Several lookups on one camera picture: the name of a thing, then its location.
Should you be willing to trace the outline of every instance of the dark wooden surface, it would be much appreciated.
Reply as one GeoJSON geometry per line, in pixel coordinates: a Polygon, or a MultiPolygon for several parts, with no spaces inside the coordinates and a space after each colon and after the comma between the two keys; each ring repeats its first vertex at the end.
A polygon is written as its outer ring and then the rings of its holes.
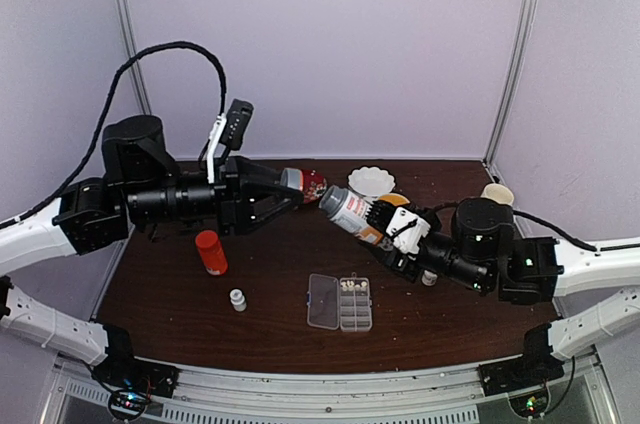
{"type": "MultiPolygon", "coordinates": [[[[371,162],[270,164],[313,168],[344,186],[351,169],[371,162]]],[[[376,164],[395,175],[396,190],[423,206],[479,195],[488,182],[478,162],[376,164]]],[[[129,330],[142,357],[256,372],[422,369],[517,354],[525,331],[556,317],[550,304],[517,307],[498,302],[496,295],[478,297],[444,278],[427,288],[393,276],[317,205],[255,234],[225,239],[230,267],[222,277],[205,272],[195,236],[178,235],[179,230],[160,226],[160,242],[153,244],[134,235],[100,309],[101,322],[129,330]],[[373,329],[348,334],[309,327],[311,273],[368,277],[373,329]],[[244,313],[229,303],[236,287],[247,297],[244,313]]]]}

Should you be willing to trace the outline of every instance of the metal grate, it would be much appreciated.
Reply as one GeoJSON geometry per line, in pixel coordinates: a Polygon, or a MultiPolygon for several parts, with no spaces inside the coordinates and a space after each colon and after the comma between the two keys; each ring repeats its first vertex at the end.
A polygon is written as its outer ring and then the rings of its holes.
{"type": "MultiPolygon", "coordinates": [[[[172,404],[165,404],[162,412],[165,422],[175,424],[292,424],[336,422],[336,419],[277,419],[266,420],[257,417],[237,418],[227,417],[211,411],[184,409],[172,404]]],[[[466,406],[448,411],[430,412],[420,416],[405,419],[388,419],[384,421],[364,421],[360,419],[341,419],[340,423],[350,424],[478,424],[478,411],[475,406],[466,406]]]]}
{"type": "MultiPolygon", "coordinates": [[[[71,379],[67,386],[67,395],[105,406],[109,395],[92,383],[85,383],[71,379]]],[[[163,404],[160,416],[145,417],[170,424],[478,424],[479,417],[476,406],[464,406],[445,411],[420,413],[401,418],[386,420],[357,418],[345,419],[267,419],[254,416],[238,416],[221,412],[194,409],[181,403],[168,402],[163,404]]]]}
{"type": "Polygon", "coordinates": [[[109,399],[109,394],[106,391],[75,381],[69,383],[67,394],[96,404],[106,404],[109,399]]]}

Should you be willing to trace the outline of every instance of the white wall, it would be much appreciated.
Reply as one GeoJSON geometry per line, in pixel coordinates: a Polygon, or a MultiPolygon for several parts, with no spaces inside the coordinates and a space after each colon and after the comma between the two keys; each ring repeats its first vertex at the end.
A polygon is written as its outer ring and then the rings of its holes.
{"type": "MultiPolygon", "coordinates": [[[[113,0],[0,0],[0,220],[48,195],[86,150],[125,57],[113,0]]],[[[136,112],[123,80],[111,120],[136,112]]],[[[103,172],[98,155],[85,175],[103,172]]],[[[112,249],[11,275],[43,302],[87,318],[112,249]]],[[[35,422],[54,355],[0,334],[2,422],[35,422]]]]}
{"type": "MultiPolygon", "coordinates": [[[[487,146],[520,1],[129,0],[138,47],[220,57],[230,97],[256,105],[247,155],[458,158],[487,146]]],[[[186,53],[142,69],[168,148],[197,156],[215,74],[186,53]]]]}
{"type": "MultiPolygon", "coordinates": [[[[639,236],[639,123],[640,0],[540,0],[497,157],[518,207],[583,239],[639,236]]],[[[638,342],[640,330],[599,346],[629,423],[638,342]]]]}

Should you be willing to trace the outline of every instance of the red can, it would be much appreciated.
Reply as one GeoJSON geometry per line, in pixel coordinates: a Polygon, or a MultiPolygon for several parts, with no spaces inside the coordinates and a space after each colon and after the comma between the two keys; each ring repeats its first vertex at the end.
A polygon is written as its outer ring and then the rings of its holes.
{"type": "Polygon", "coordinates": [[[327,180],[316,171],[287,167],[282,171],[280,184],[304,194],[304,203],[317,201],[327,190],[327,180]]]}
{"type": "Polygon", "coordinates": [[[229,268],[218,234],[202,231],[196,236],[196,247],[205,269],[212,276],[221,276],[229,268]]]}

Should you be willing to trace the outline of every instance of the spray can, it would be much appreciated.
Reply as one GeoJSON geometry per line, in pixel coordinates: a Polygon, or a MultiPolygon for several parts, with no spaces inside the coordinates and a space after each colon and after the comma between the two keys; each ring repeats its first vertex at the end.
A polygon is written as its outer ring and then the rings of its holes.
{"type": "Polygon", "coordinates": [[[348,189],[331,186],[320,201],[320,209],[329,220],[358,239],[377,245],[382,234],[367,224],[367,213],[371,205],[348,189]]]}

